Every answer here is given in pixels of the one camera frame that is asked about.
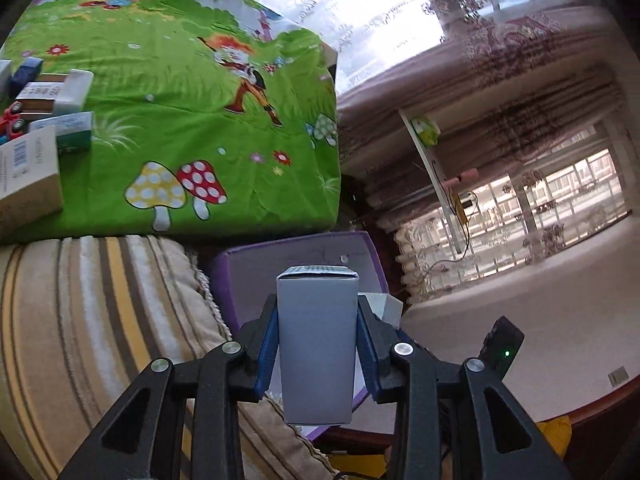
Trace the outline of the plain grey carton box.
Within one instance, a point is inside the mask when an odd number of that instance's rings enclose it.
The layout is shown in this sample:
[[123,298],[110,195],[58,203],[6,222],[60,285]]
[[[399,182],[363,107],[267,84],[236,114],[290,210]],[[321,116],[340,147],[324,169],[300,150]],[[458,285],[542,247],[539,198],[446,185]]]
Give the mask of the plain grey carton box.
[[358,274],[277,278],[280,377],[284,417],[300,426],[352,420]]

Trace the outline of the green white medicine box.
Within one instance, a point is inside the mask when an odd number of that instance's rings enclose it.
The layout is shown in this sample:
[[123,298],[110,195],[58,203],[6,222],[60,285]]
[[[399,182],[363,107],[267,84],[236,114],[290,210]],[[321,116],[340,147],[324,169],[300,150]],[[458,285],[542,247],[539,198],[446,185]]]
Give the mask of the green white medicine box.
[[53,128],[58,152],[72,154],[90,150],[93,126],[93,112],[80,112],[35,120],[29,124],[28,132]]

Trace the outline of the red toy car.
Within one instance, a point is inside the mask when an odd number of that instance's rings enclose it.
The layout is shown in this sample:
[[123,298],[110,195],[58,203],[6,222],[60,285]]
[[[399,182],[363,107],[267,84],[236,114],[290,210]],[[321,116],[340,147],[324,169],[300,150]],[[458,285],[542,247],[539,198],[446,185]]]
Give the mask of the red toy car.
[[26,122],[22,118],[22,104],[12,103],[6,108],[0,119],[0,144],[6,144],[26,133]]

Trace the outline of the brown white dental box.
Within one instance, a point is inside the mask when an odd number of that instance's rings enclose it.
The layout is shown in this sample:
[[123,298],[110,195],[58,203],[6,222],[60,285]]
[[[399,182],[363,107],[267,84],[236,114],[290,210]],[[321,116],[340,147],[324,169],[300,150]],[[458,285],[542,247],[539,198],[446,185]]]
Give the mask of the brown white dental box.
[[26,84],[15,98],[27,120],[80,113],[93,83],[94,73],[70,70],[67,74],[42,74]]

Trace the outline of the yellow cloth on floor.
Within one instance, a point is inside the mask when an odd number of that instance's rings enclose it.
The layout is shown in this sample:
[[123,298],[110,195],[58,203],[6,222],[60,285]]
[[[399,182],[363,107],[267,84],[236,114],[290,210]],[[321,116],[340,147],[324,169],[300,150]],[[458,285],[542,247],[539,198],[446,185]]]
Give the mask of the yellow cloth on floor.
[[572,438],[570,418],[567,415],[563,415],[545,420],[544,422],[537,422],[536,426],[552,447],[555,454],[562,460],[570,446],[570,439]]

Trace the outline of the striped beige sofa cushion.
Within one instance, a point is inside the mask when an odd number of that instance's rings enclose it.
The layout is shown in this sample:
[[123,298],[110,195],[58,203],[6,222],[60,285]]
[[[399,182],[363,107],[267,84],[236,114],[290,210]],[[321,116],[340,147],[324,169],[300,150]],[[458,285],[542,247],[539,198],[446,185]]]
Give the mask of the striped beige sofa cushion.
[[149,362],[230,337],[196,258],[168,238],[3,247],[3,477],[55,478]]

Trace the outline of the green cartoon mushroom cloth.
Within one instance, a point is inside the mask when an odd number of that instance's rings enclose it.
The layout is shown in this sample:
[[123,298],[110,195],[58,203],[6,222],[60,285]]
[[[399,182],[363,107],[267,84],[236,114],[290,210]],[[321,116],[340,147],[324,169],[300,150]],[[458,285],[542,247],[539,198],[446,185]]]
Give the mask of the green cartoon mushroom cloth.
[[330,49],[253,0],[35,0],[2,55],[88,70],[90,148],[64,207],[12,243],[83,235],[280,235],[334,226]]

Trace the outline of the beige barcode carton box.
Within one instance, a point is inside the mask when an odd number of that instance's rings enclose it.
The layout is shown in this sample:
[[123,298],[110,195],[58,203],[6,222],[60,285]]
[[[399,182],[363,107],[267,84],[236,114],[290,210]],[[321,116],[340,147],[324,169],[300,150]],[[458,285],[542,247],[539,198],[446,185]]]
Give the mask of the beige barcode carton box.
[[64,207],[55,128],[26,133],[1,147],[1,238]]

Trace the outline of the dark blue small box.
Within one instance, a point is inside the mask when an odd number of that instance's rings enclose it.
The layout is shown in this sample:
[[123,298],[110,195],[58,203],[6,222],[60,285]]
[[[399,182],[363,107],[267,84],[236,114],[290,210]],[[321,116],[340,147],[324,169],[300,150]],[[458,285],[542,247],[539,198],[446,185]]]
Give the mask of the dark blue small box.
[[26,84],[35,81],[41,73],[42,66],[42,58],[35,58],[34,56],[24,58],[23,63],[10,78],[9,97],[15,99],[26,87]]

